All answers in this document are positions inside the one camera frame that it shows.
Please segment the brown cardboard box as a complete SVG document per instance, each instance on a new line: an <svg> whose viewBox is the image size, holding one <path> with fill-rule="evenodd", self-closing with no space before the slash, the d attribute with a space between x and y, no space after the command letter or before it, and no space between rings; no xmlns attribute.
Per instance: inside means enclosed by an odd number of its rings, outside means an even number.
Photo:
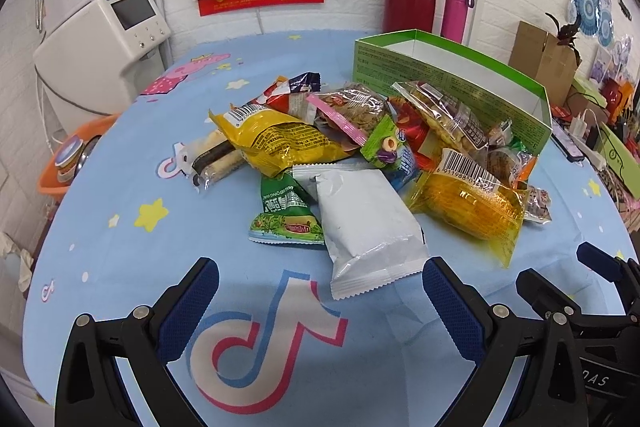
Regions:
<svg viewBox="0 0 640 427"><path fill-rule="evenodd" d="M544 86L549 103L556 106L565 103L578 69L572 48L525 20L518 23L509 65Z"/></svg>

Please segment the dark potted plant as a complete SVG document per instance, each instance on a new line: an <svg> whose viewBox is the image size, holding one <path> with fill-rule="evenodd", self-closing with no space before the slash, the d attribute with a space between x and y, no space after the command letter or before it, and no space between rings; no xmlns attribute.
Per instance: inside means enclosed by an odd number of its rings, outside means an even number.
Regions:
<svg viewBox="0 0 640 427"><path fill-rule="evenodd" d="M546 12L546 15L555 24L555 38L556 40L558 40L558 45L570 48L575 54L576 63L579 64L582 61L582 57L580 56L578 49L576 49L575 38L580 29L580 24L582 23L582 17L580 16L580 14L576 15L573 23L565 24L563 26L560 25L558 19L551 13Z"/></svg>

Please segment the black white wafer pack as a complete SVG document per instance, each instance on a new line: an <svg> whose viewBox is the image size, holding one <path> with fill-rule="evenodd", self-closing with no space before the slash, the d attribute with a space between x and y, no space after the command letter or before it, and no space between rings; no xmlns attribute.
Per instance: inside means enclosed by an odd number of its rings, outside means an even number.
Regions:
<svg viewBox="0 0 640 427"><path fill-rule="evenodd" d="M206 191L245 164L243 155L226 136L215 130L195 140L178 154L180 170L196 191Z"/></svg>

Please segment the blue cartoon tablecloth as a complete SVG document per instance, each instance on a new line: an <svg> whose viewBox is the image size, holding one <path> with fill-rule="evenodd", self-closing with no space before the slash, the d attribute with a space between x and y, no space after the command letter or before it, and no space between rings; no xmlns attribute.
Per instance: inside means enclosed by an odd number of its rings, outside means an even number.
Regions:
<svg viewBox="0 0 640 427"><path fill-rule="evenodd" d="M431 426L472 369L411 275L334 300L322 248L253 243L257 170L243 167L207 190L177 168L182 142L212 129L208 113L261 94L283 74L312 70L340 84L375 58L385 82L435 67L500 95L543 124L534 84L466 46L417 31L363 43L353 31L305 31L207 43L203 69L138 98L99 141L70 186L37 261L24 320L24 364L60 426L152 426L155 417L126 360L116 363L125 402L96 374L63 360L73 329L93 333L130 317L213 259L181 358L160 370L209 426Z"/></svg>

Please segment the yellow corn snack pack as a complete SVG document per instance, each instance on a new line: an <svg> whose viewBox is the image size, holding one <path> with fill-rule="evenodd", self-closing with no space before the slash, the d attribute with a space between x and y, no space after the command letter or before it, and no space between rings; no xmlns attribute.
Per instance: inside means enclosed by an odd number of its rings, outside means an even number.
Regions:
<svg viewBox="0 0 640 427"><path fill-rule="evenodd" d="M413 182L405 203L414 213L428 213L485 242L506 268L527 199L527 184L504 184L471 157L445 148L435 169L422 172Z"/></svg>

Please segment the green snack packet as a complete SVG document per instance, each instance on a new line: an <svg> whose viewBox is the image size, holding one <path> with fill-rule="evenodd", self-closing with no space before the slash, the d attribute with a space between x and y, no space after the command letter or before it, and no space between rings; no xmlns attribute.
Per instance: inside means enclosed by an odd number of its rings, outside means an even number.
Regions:
<svg viewBox="0 0 640 427"><path fill-rule="evenodd" d="M260 180L262 212L248 229L254 243L295 246L321 246L324 235L311 211L309 195L288 173Z"/></svg>

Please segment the green cardboard box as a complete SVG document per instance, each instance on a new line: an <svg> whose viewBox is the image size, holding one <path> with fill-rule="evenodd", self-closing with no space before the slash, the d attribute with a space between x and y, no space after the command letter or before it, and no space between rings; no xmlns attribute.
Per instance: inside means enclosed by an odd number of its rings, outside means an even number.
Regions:
<svg viewBox="0 0 640 427"><path fill-rule="evenodd" d="M485 128L509 119L529 152L540 154L551 135L547 91L509 65L422 30L404 30L355 42L352 79L384 94L392 84L425 81L472 109Z"/></svg>

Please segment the white water dispenser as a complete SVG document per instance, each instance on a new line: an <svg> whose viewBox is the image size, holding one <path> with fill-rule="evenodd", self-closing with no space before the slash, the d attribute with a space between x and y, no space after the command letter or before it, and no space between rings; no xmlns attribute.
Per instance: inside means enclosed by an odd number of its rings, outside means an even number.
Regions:
<svg viewBox="0 0 640 427"><path fill-rule="evenodd" d="M44 38L34 67L67 134L122 113L171 63L162 0L92 0Z"/></svg>

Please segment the white foil snack pack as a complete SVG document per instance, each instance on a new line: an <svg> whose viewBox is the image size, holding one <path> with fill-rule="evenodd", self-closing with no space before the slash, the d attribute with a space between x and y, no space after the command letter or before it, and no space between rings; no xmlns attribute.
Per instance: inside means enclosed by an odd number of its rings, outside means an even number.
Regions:
<svg viewBox="0 0 640 427"><path fill-rule="evenodd" d="M335 300L422 270L428 250L421 225L381 170L341 162L295 166L292 175L318 204Z"/></svg>

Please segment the blue paper fan decoration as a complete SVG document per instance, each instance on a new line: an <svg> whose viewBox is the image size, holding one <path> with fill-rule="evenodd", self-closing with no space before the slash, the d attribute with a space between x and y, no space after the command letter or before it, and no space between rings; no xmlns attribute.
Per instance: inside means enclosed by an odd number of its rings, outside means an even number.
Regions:
<svg viewBox="0 0 640 427"><path fill-rule="evenodd" d="M570 23L579 22L578 31L584 36L597 38L600 46L608 48L612 44L612 0L570 0L567 18Z"/></svg>

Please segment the clear bag brown label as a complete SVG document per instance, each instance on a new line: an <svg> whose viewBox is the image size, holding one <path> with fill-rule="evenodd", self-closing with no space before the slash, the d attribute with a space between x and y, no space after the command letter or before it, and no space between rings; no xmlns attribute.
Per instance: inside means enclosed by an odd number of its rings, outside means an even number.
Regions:
<svg viewBox="0 0 640 427"><path fill-rule="evenodd" d="M392 89L419 113L449 147L469 156L488 151L487 135L472 109L425 81L394 82Z"/></svg>

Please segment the white power strip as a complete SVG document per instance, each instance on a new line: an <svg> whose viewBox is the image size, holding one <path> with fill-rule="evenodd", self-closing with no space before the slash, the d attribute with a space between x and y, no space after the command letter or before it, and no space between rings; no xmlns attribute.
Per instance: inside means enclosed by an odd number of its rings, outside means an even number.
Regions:
<svg viewBox="0 0 640 427"><path fill-rule="evenodd" d="M589 121L587 113L588 109L585 109L582 113L578 113L572 118L568 133L570 134L570 139L578 147L578 150L584 154L585 158L589 160L591 166L597 171L602 171L606 166L606 160L597 151L600 128L596 120Z"/></svg>

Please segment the pink striped snack bag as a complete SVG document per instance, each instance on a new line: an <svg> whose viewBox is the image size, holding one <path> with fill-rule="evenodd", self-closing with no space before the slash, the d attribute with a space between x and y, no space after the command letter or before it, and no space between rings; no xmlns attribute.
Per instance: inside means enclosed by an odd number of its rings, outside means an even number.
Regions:
<svg viewBox="0 0 640 427"><path fill-rule="evenodd" d="M376 126L390 115L386 98L361 83L313 93L307 101L359 146L366 144Z"/></svg>

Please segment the yellow crinkled snack bag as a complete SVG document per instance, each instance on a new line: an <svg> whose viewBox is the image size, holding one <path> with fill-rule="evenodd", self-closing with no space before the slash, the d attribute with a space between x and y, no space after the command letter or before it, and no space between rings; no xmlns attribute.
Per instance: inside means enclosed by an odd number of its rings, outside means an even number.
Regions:
<svg viewBox="0 0 640 427"><path fill-rule="evenodd" d="M350 153L313 124L268 106L246 103L209 118L245 160L268 178L295 165L326 164Z"/></svg>

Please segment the pink thermos bottle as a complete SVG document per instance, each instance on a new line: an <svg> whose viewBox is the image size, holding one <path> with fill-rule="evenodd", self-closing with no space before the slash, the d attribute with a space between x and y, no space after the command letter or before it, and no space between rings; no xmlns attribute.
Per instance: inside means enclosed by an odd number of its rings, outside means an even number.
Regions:
<svg viewBox="0 0 640 427"><path fill-rule="evenodd" d="M440 28L442 38L462 43L468 12L474 6L475 0L446 0Z"/></svg>

